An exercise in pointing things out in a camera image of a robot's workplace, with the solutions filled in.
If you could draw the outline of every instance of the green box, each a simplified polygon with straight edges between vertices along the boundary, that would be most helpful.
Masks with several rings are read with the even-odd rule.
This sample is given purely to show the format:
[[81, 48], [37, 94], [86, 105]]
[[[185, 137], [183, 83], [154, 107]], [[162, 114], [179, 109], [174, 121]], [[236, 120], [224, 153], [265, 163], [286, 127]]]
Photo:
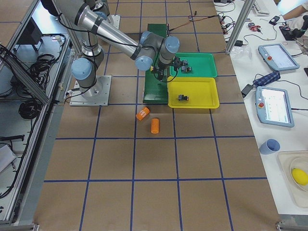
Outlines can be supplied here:
[[[192, 70], [187, 73], [179, 69], [178, 77], [217, 77], [217, 70], [214, 56], [210, 53], [176, 53], [176, 56], [188, 61], [188, 67]], [[170, 75], [175, 76], [176, 72], [170, 67]]]

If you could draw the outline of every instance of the white table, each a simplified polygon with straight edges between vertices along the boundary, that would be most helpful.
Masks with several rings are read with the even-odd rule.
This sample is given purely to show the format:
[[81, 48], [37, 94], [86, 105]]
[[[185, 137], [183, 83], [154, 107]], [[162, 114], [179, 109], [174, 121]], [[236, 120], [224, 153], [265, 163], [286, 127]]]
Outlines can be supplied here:
[[[244, 35], [248, 34], [255, 34], [264, 39], [275, 38], [275, 31], [273, 30], [272, 25], [268, 23], [268, 21], [273, 16], [278, 16], [281, 13], [278, 11], [274, 1], [265, 1], [267, 3], [267, 8], [271, 12], [270, 16], [257, 16], [253, 10], [249, 14], [249, 18], [252, 19], [252, 22], [254, 22], [256, 25], [261, 26], [261, 31], [263, 32], [263, 34], [250, 31], [247, 26], [248, 22], [246, 22], [238, 37], [239, 40], [244, 40]], [[225, 13], [225, 15], [230, 16], [231, 18], [233, 18], [234, 21], [236, 21], [237, 16], [239, 15], [241, 8], [244, 4], [244, 1], [235, 0], [234, 3], [236, 5], [235, 10], [229, 13]], [[216, 6], [217, 11], [230, 11], [233, 8], [233, 4], [229, 4], [225, 7]], [[225, 23], [229, 22], [231, 22], [231, 19], [226, 18]], [[277, 30], [277, 38], [275, 40], [263, 41], [255, 36], [246, 37], [249, 42], [249, 45], [244, 47], [249, 47], [251, 49], [251, 57], [246, 54], [241, 57], [234, 57], [231, 54], [233, 67], [241, 89], [243, 89], [248, 83], [252, 84], [252, 81], [255, 78], [255, 74], [267, 75], [272, 72], [272, 70], [263, 61], [262, 57], [258, 53], [257, 47], [259, 45], [281, 43], [284, 44], [284, 47], [291, 55], [301, 53], [299, 46], [294, 41], [287, 41], [287, 43], [285, 43], [285, 39], [279, 30], [280, 25], [281, 24], [275, 26], [275, 29]], [[308, 56], [300, 55], [298, 57], [295, 57], [294, 59], [300, 64], [300, 69], [297, 69], [295, 71], [280, 72], [281, 80], [289, 80], [293, 83], [300, 85], [303, 96], [308, 98], [308, 76], [303, 70], [304, 67], [308, 67]], [[267, 85], [267, 87], [286, 89], [288, 91], [290, 103], [293, 108], [308, 109], [308, 100], [305, 100], [300, 97], [299, 88], [297, 86], [287, 82], [274, 82]], [[256, 114], [255, 102], [255, 94], [254, 90], [252, 90], [245, 97], [244, 103], [249, 115], [249, 119], [256, 137], [258, 147], [260, 147], [260, 145], [265, 140], [273, 138], [279, 141], [281, 145], [280, 151], [308, 150], [308, 111], [293, 111], [293, 117], [295, 122], [294, 128], [267, 125], [260, 123]], [[261, 154], [261, 158], [268, 177], [268, 181], [278, 213], [289, 215], [308, 215], [308, 208], [301, 208], [297, 206], [293, 201], [293, 197], [287, 186], [287, 181], [280, 167], [277, 155], [278, 153], [274, 153], [271, 155]]]

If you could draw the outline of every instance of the orange cylinder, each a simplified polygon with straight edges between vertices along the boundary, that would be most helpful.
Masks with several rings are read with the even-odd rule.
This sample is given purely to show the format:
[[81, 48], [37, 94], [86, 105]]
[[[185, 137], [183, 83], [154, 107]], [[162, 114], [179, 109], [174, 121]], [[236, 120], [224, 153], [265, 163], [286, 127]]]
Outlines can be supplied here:
[[159, 133], [159, 119], [157, 118], [151, 120], [151, 133], [152, 134]]
[[143, 118], [145, 118], [148, 114], [150, 113], [150, 110], [149, 108], [147, 107], [144, 107], [141, 111], [139, 111], [137, 114], [136, 114], [136, 118], [138, 120], [143, 120]]

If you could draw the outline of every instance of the yellow ball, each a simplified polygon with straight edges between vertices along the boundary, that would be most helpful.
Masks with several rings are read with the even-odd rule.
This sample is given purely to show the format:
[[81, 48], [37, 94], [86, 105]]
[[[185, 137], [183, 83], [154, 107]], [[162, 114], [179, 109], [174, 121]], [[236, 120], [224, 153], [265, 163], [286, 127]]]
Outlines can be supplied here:
[[308, 184], [308, 175], [306, 172], [299, 168], [293, 168], [292, 169], [292, 176], [293, 179], [300, 185], [306, 185]]

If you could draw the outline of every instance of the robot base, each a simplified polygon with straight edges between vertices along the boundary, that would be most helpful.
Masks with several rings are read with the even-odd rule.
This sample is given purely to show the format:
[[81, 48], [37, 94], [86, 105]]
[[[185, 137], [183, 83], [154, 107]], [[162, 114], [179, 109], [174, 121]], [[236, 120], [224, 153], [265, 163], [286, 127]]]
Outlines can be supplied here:
[[[112, 76], [96, 76], [96, 79], [103, 86], [102, 91], [98, 95], [92, 98], [85, 98], [79, 95], [81, 92], [77, 90], [73, 92], [73, 98], [71, 98], [69, 104], [71, 106], [108, 106]], [[77, 81], [75, 82], [74, 88], [79, 88]]]
[[114, 27], [119, 29], [120, 27], [120, 20], [121, 20], [121, 16], [118, 15], [118, 14], [112, 14], [110, 15], [113, 19], [113, 22], [114, 22]]

